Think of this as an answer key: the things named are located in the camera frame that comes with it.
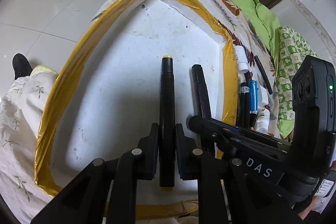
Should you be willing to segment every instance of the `person's leg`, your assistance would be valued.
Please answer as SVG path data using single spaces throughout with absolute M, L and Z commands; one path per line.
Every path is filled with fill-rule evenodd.
M 29 61 L 23 54 L 14 55 L 13 69 L 15 72 L 15 80 L 19 77 L 29 76 L 33 71 Z

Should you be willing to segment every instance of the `black marker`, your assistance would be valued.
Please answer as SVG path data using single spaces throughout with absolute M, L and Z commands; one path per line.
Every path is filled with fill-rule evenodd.
M 241 84 L 241 127 L 249 128 L 250 125 L 250 88 L 247 83 Z
M 267 88 L 267 90 L 268 90 L 268 93 L 269 93 L 270 95 L 273 94 L 271 84 L 270 84 L 269 81 L 268 81 L 266 72 L 265 72 L 264 67 L 262 66 L 262 64 L 261 64 L 261 62 L 260 62 L 258 56 L 255 55 L 255 56 L 254 56 L 254 60 L 255 60 L 255 62 L 257 63 L 257 66 L 258 66 L 259 71 L 260 71 L 260 73 L 261 73 L 261 77 L 262 77 L 262 79 L 264 80 L 264 83 L 265 83 L 265 85 L 266 85 L 266 88 Z
M 257 112 L 251 111 L 249 129 L 254 130 L 256 122 L 257 122 Z
M 236 126 L 240 126 L 239 124 L 239 118 L 241 115 L 241 106 L 240 106 L 240 101 L 241 101 L 241 81 L 240 78 L 238 78 L 238 106 L 237 106 L 237 117 L 236 117 Z
M 160 186 L 175 186 L 175 95 L 173 59 L 164 56 L 160 91 Z

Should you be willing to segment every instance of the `black mount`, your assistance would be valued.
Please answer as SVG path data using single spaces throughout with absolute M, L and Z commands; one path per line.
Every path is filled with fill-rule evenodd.
M 107 224 L 135 223 L 137 180 L 154 178 L 158 150 L 160 186 L 174 186 L 175 155 L 180 178 L 198 181 L 200 224 L 302 223 L 291 207 L 314 193 L 322 174 L 307 169 L 289 143 L 213 119 L 202 67 L 194 65 L 192 75 L 198 115 L 189 128 L 200 135 L 202 149 L 175 125 L 173 63 L 163 58 L 160 124 L 119 159 L 93 160 L 31 223 L 100 224 L 103 216 Z M 222 159 L 214 157 L 215 143 Z M 323 170 L 336 180 L 335 172 Z

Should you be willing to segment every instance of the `white label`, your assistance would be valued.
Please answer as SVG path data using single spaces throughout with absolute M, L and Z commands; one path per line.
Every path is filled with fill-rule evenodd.
M 269 110 L 266 108 L 260 110 L 257 115 L 257 119 L 263 119 L 263 118 L 269 120 Z
M 324 198 L 330 191 L 331 187 L 334 185 L 334 182 L 331 180 L 323 180 L 319 189 L 317 190 L 315 196 Z
M 254 163 L 254 160 L 249 158 L 246 162 L 246 165 L 248 167 L 251 167 Z M 258 173 L 260 174 L 262 168 L 262 164 L 259 164 L 257 167 L 255 167 L 253 170 L 258 171 Z M 264 177 L 268 178 L 271 175 L 272 169 L 267 168 L 266 171 L 263 173 Z
M 250 88 L 248 86 L 242 86 L 241 93 L 246 93 L 246 92 L 250 92 Z

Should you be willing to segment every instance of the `white pants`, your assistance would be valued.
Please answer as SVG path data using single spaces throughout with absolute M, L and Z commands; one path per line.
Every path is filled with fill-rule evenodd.
M 0 104 L 0 194 L 21 223 L 52 199 L 34 182 L 36 136 L 44 105 L 58 74 L 37 66 L 15 80 Z

